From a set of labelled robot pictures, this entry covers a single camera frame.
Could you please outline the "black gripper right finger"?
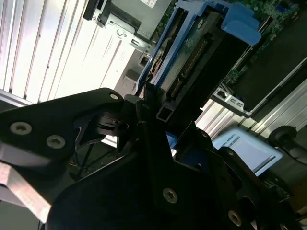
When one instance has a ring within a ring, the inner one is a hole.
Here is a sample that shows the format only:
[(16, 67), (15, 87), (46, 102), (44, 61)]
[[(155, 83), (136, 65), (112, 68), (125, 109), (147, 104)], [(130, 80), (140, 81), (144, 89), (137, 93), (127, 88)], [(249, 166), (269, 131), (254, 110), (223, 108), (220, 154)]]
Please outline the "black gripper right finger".
[(296, 220), (228, 147), (214, 148), (209, 135), (190, 121), (172, 121), (176, 159), (205, 176), (192, 190), (196, 208), (172, 230), (294, 230)]

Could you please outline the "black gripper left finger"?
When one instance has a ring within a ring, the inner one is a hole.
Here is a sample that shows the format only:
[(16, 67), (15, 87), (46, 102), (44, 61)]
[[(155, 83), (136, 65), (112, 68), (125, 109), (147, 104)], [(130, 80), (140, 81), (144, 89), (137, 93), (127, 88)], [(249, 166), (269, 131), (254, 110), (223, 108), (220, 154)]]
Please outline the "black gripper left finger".
[(0, 183), (47, 224), (56, 199), (83, 179), (69, 178), (69, 162), (77, 149), (112, 135), (118, 142), (111, 163), (138, 143), (166, 143), (178, 161), (178, 138), (167, 125), (194, 122), (207, 97), (188, 93), (168, 122), (157, 117), (161, 106), (151, 86), (144, 99), (101, 88), (1, 112)]

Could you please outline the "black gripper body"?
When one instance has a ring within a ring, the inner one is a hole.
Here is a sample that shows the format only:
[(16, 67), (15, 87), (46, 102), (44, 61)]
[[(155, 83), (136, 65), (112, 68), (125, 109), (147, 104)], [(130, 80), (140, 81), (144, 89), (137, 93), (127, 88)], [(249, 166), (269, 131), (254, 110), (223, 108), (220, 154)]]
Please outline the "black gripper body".
[(114, 163), (65, 189), (49, 230), (199, 230), (208, 206), (208, 151), (174, 161), (166, 143), (138, 143)]

